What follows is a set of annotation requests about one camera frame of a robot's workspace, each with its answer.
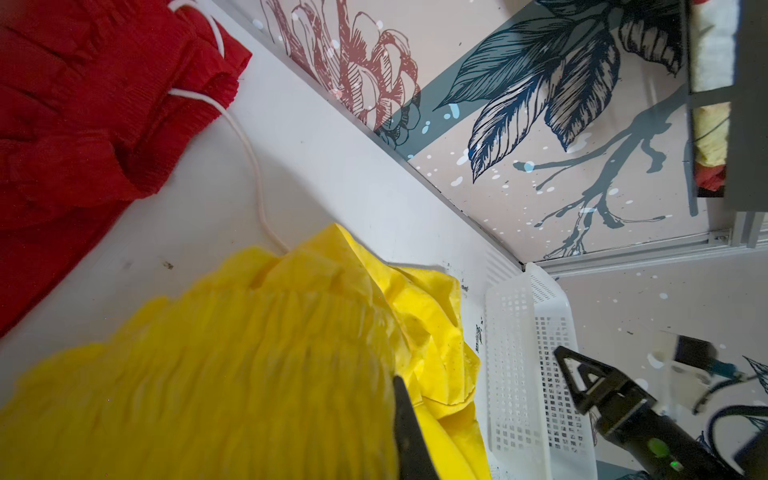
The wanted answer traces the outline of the yellow shorts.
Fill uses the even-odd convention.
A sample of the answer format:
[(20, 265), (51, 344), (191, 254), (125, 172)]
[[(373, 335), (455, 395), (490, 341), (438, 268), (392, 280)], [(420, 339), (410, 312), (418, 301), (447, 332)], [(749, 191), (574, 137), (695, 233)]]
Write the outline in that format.
[(441, 479), (486, 479), (461, 288), (339, 225), (234, 255), (109, 339), (26, 371), (5, 479), (395, 479), (396, 381)]

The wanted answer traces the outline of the red shorts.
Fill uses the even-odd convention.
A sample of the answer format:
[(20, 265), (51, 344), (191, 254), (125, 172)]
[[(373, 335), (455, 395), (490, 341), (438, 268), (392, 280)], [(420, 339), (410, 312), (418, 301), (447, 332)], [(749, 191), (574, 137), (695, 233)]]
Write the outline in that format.
[(250, 58), (195, 1), (2, 3), (3, 331), (162, 188)]

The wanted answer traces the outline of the white plastic basket tray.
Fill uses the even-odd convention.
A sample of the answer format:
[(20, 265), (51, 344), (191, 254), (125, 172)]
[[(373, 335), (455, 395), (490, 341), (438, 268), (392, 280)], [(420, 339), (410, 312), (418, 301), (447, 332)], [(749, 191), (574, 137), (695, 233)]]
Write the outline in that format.
[(534, 263), (485, 295), (487, 432), (495, 479), (595, 479), (589, 418), (575, 409), (554, 351), (578, 347), (555, 279)]

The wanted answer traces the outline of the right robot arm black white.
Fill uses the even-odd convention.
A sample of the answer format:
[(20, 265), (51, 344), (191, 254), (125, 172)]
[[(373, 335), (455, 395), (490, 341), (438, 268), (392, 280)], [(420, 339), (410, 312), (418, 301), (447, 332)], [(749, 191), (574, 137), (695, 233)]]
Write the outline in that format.
[(631, 454), (653, 479), (765, 479), (767, 430), (762, 429), (728, 462), (716, 446), (715, 427), (730, 417), (767, 416), (765, 406), (732, 405), (717, 411), (706, 444), (654, 410), (656, 399), (620, 370), (565, 346), (554, 357), (576, 410), (597, 412), (596, 429)]

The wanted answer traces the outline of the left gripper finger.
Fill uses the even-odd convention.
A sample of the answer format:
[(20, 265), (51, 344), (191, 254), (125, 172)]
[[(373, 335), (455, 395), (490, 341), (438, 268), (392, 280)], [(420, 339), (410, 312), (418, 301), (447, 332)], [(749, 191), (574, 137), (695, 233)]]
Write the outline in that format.
[(393, 378), (395, 395), (394, 437), (400, 480), (438, 480), (404, 380)]

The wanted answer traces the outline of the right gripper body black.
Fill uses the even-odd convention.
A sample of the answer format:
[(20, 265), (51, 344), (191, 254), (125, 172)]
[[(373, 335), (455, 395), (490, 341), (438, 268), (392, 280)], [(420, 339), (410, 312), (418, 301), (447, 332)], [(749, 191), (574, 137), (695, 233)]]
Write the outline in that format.
[(677, 425), (654, 409), (656, 400), (640, 387), (622, 387), (607, 393), (597, 405), (598, 433), (609, 443), (631, 454), (637, 462), (653, 462), (668, 451), (651, 447), (656, 439), (669, 448), (678, 436)]

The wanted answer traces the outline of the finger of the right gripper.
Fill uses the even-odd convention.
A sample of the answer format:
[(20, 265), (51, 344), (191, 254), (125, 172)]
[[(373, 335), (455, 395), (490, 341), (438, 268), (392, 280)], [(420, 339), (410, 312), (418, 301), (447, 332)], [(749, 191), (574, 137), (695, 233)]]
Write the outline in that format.
[(557, 347), (553, 355), (570, 390), (591, 390), (603, 380), (620, 389), (630, 381), (629, 377), (617, 368), (565, 346)]
[(567, 347), (557, 347), (553, 355), (574, 407), (586, 415), (595, 406), (592, 390), (600, 382), (600, 367), (595, 360)]

